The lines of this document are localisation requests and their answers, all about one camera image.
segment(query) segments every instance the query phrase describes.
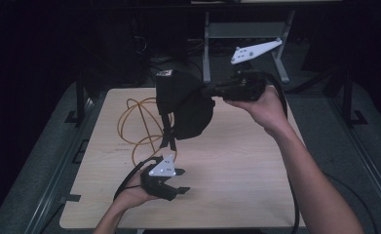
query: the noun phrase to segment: white bracket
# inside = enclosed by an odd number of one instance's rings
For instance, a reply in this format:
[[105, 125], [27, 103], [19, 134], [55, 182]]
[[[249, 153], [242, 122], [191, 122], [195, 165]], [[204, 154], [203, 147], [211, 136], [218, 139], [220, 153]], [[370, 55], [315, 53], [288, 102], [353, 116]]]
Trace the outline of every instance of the white bracket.
[[249, 46], [244, 48], [236, 48], [236, 52], [231, 59], [232, 64], [236, 64], [242, 61], [247, 61], [254, 59], [258, 56], [265, 54], [266, 52], [275, 49], [276, 47], [282, 45], [282, 40], [280, 38], [276, 41], [267, 42], [255, 46]]
[[148, 173], [149, 176], [175, 176], [175, 168], [172, 155], [163, 159], [156, 167]]

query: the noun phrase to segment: gray carpet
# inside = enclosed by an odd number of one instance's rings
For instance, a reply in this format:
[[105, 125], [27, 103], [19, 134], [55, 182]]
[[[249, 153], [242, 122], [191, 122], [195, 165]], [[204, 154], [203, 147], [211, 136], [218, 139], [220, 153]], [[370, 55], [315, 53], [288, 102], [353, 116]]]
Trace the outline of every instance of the gray carpet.
[[[306, 55], [306, 45], [286, 46], [283, 61], [291, 81], [285, 89], [293, 88], [316, 75], [314, 72], [300, 70], [300, 64]], [[200, 57], [192, 58], [201, 63]], [[214, 79], [229, 74], [229, 58], [211, 58], [211, 75]], [[169, 68], [171, 64], [164, 64], [162, 68]], [[276, 74], [275, 67], [268, 55], [254, 62], [260, 70]], [[180, 67], [192, 72], [199, 72], [195, 66]], [[152, 86], [151, 80], [144, 86]], [[350, 139], [350, 131], [361, 139], [363, 146], [371, 155], [372, 160], [381, 174], [381, 115], [376, 111], [367, 93], [358, 86], [354, 89], [353, 107], [360, 110], [368, 125], [355, 126], [349, 130], [337, 114], [337, 103], [341, 96], [333, 99], [322, 95], [324, 82], [317, 84], [300, 95], [288, 95], [287, 99], [303, 135], [305, 143], [321, 168], [328, 174], [337, 177], [343, 183], [355, 190], [367, 203], [370, 212], [375, 218], [379, 233], [381, 233], [381, 198], [375, 186], [362, 165], [359, 150]], [[101, 97], [94, 99], [87, 112], [84, 124], [75, 128], [75, 124], [64, 123], [69, 111], [76, 109], [76, 95], [74, 85], [69, 87], [62, 96], [53, 113], [51, 120], [32, 150], [24, 168], [22, 169], [14, 187], [0, 209], [0, 234], [2, 233], [39, 233], [46, 227], [44, 233], [91, 233], [91, 230], [64, 230], [59, 227], [58, 221], [62, 209], [60, 200], [68, 195], [72, 182], [76, 176], [79, 164], [72, 163], [78, 146], [84, 139], [89, 139], [93, 131], [95, 120], [104, 102], [105, 92]], [[53, 185], [53, 195], [46, 197], [45, 191], [51, 185], [51, 179], [62, 172]], [[341, 191], [352, 208], [362, 221], [366, 233], [374, 233], [372, 222], [367, 210], [349, 189], [336, 181], [332, 183]], [[39, 218], [39, 225], [33, 232], [27, 227], [34, 224], [37, 206], [44, 202], [45, 211]], [[289, 229], [264, 228], [266, 233], [289, 233]], [[118, 233], [134, 233], [135, 230], [120, 230]], [[298, 233], [307, 233], [305, 228]]]

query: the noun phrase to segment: dark background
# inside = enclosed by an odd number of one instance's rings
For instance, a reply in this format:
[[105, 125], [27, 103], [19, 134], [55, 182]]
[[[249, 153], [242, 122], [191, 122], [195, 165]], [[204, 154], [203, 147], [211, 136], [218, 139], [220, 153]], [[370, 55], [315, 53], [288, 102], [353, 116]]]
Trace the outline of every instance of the dark background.
[[[352, 4], [301, 8], [289, 41], [311, 42], [304, 69], [324, 72], [341, 65], [349, 70], [381, 113], [381, 1], [347, 3]], [[145, 36], [153, 53], [183, 60], [185, 39], [203, 35], [203, 13], [148, 12], [136, 20], [135, 13], [70, 8], [84, 5], [0, 0], [0, 206], [77, 77], [83, 77], [91, 97], [114, 87], [136, 87], [145, 81], [152, 55], [135, 52], [140, 46], [135, 35]]]

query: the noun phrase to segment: wooden tabletop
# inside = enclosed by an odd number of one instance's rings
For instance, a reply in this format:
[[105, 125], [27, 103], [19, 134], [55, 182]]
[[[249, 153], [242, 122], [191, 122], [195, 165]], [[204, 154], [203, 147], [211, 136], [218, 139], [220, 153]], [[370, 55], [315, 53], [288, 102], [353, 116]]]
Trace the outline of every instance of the wooden tabletop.
[[[139, 163], [158, 149], [161, 140], [148, 143], [148, 135], [161, 135], [162, 125], [155, 99], [141, 112], [133, 98], [154, 98], [154, 88], [116, 89], [108, 92], [71, 194], [79, 202], [67, 202], [60, 225], [67, 229], [95, 228], [111, 205], [118, 186]], [[186, 173], [167, 181], [188, 186], [171, 202], [155, 200], [126, 212], [120, 228], [245, 228], [289, 227], [294, 206], [286, 170], [277, 144], [242, 109], [215, 98], [214, 114], [200, 136], [178, 140], [175, 166]], [[289, 121], [299, 133], [289, 111]], [[124, 123], [122, 139], [119, 136]], [[164, 156], [170, 153], [162, 150]]]

